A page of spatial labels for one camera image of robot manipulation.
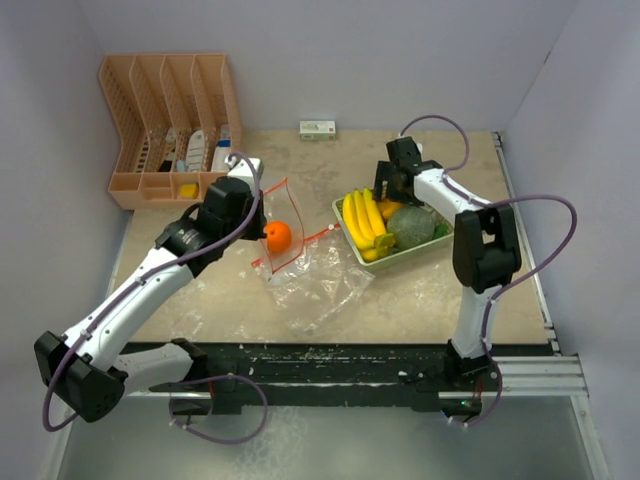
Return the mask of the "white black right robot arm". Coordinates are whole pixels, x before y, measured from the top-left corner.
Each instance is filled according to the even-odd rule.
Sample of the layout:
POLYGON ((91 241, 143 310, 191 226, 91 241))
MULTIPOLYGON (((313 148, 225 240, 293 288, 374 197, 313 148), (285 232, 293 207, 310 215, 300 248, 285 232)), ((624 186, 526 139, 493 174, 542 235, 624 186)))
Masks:
POLYGON ((430 206, 454 227, 452 265, 463 295, 444 376, 452 389, 467 391, 490 365, 497 294, 522 266, 513 208, 493 206, 450 179, 439 163, 422 159, 410 137, 388 142, 386 150, 388 159, 376 169, 374 194, 430 206))

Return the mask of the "green netted melon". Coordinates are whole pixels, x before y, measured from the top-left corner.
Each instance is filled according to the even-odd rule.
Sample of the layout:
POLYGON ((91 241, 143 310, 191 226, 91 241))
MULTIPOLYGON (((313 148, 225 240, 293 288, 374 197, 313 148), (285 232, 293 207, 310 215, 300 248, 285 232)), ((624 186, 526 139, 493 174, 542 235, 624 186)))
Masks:
POLYGON ((433 239, 436 217, 430 210, 404 206, 391 215, 386 228, 394 235, 395 245, 400 250, 408 250, 433 239))

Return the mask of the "orange fruit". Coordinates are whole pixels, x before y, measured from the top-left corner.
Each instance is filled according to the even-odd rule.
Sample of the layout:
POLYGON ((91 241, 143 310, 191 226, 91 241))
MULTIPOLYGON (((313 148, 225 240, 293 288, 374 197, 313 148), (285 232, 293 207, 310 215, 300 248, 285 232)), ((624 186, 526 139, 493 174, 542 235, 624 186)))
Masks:
POLYGON ((265 226, 267 251, 281 254, 289 249, 292 243, 292 232, 287 223, 271 221, 265 226))

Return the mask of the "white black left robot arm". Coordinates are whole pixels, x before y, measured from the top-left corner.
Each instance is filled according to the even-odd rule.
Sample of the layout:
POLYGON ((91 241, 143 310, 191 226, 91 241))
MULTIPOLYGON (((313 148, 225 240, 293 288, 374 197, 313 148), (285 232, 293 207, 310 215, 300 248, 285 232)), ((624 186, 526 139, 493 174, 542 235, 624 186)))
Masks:
POLYGON ((210 184, 204 201, 165 227, 142 263, 96 310, 64 334, 47 331, 36 340, 44 402, 58 397, 92 423, 143 388, 201 388, 208 356, 185 339, 133 354, 122 350, 160 306, 234 241, 264 238, 264 225, 256 181, 227 175, 210 184))

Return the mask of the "clear zip bag orange zipper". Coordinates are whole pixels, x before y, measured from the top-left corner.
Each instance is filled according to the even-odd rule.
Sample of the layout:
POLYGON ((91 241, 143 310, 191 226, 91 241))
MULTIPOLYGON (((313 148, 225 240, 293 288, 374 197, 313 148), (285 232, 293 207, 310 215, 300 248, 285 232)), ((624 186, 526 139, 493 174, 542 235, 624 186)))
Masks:
POLYGON ((265 238, 256 243, 251 265, 265 279, 280 273, 303 253, 305 231, 289 179, 284 177, 263 191, 265 238))

